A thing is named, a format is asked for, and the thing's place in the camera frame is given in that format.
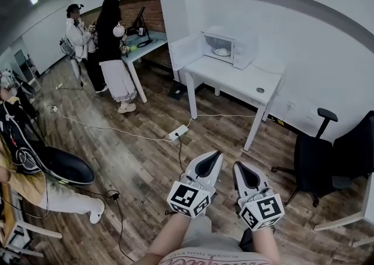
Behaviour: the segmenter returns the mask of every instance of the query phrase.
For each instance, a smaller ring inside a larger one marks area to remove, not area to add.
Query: microwave
[[[176,71],[203,55],[245,69],[258,55],[258,39],[249,28],[212,26],[204,32],[171,43],[169,51]]]

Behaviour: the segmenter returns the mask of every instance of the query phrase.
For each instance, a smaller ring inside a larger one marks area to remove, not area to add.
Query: white skirt
[[[117,102],[132,101],[136,95],[134,83],[122,60],[100,62],[106,85]]]

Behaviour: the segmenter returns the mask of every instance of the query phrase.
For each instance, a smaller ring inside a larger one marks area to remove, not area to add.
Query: wooden floor
[[[88,189],[104,193],[109,189],[121,192],[119,204],[124,213],[122,248],[135,260],[141,257],[168,218],[166,197],[171,184],[178,179],[179,142],[155,142],[72,123],[50,113],[48,104],[55,104],[62,114],[83,123],[112,126],[150,138],[164,138],[190,119],[188,98],[176,101],[167,96],[172,76],[146,65],[137,67],[138,76],[148,98],[143,104],[136,99],[134,113],[120,115],[118,104],[109,92],[95,94],[84,75],[84,90],[56,90],[77,87],[70,64],[61,61],[43,75],[35,102],[41,110],[40,126],[50,145],[68,150],[87,160],[96,171],[96,181]],[[197,96],[198,112],[203,114],[246,114],[253,111],[225,97],[215,97],[209,90]],[[215,149],[225,153],[225,165],[216,187],[218,196],[208,208],[213,229],[241,239],[245,225],[234,213],[237,195],[231,168],[237,160],[251,162],[269,177],[275,191],[286,200],[295,184],[287,174],[271,173],[272,166],[293,167],[296,135],[284,127],[267,121],[262,123],[249,155],[241,152],[253,118],[199,117],[182,136],[182,164]],[[307,194],[299,194],[276,224],[276,239],[284,264],[362,264],[373,246],[352,248],[349,242],[374,236],[374,229],[358,222],[329,231],[315,232],[313,227],[359,211],[366,180],[358,179],[346,191],[324,197],[313,208]],[[29,204],[26,210],[34,210]],[[46,219],[28,218],[38,226],[61,232],[61,240],[34,236],[32,247],[43,252],[45,259],[30,258],[34,264],[112,265],[130,264],[120,252],[117,240],[121,222],[117,205],[107,202],[105,213],[97,225],[89,223],[88,215],[52,212]]]

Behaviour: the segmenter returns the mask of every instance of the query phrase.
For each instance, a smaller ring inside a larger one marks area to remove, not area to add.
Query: white table
[[[374,225],[374,179],[373,174],[370,175],[368,180],[368,185],[366,187],[365,198],[362,203],[362,209],[348,217],[338,219],[336,221],[326,222],[325,224],[316,225],[314,227],[315,231],[322,231],[327,229],[337,228],[339,226],[348,225],[356,221],[364,220]],[[360,245],[368,244],[374,242],[374,237],[366,238],[361,241],[352,243],[352,246],[357,247]]]
[[[282,74],[266,72],[252,64],[244,70],[240,70],[234,68],[232,64],[205,55],[183,69],[186,71],[189,105],[191,117],[194,120],[198,117],[194,83],[194,77],[196,76],[198,80],[214,87],[216,96],[222,90],[258,108],[247,142],[244,145],[244,150],[248,151],[261,119],[266,121],[268,117],[270,103],[275,96],[275,90]],[[264,92],[260,93],[258,88],[262,88]]]
[[[158,39],[158,40],[154,43],[148,44],[147,46],[144,46],[142,48],[138,48],[134,52],[128,53],[128,57],[126,55],[121,56],[122,60],[127,64],[128,68],[130,70],[131,76],[133,77],[133,80],[134,80],[134,84],[135,84],[135,86],[138,90],[138,93],[141,97],[141,100],[144,103],[147,102],[147,98],[146,98],[146,95],[144,94],[143,88],[141,87],[141,84],[140,84],[138,75],[136,74],[133,63],[136,60],[139,60],[141,57],[145,56],[147,53],[150,53],[151,51],[155,50],[156,48],[158,48],[158,47],[160,47],[160,46],[162,46],[162,45],[164,45],[168,42],[165,33],[150,32],[150,37]],[[147,40],[148,40],[148,36],[144,36],[144,37],[129,36],[126,40],[126,44],[128,46],[138,45],[139,43],[141,43],[143,41],[147,41]]]

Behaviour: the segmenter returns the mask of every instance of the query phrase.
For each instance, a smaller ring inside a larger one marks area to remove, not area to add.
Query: brick wall
[[[142,6],[146,9],[143,13],[144,21],[149,30],[165,33],[164,17],[162,15],[160,0],[121,0],[120,10],[124,26],[131,26]],[[82,20],[88,27],[99,17],[101,8],[97,8],[82,14]],[[163,45],[144,56],[144,59],[171,68],[169,48]]]

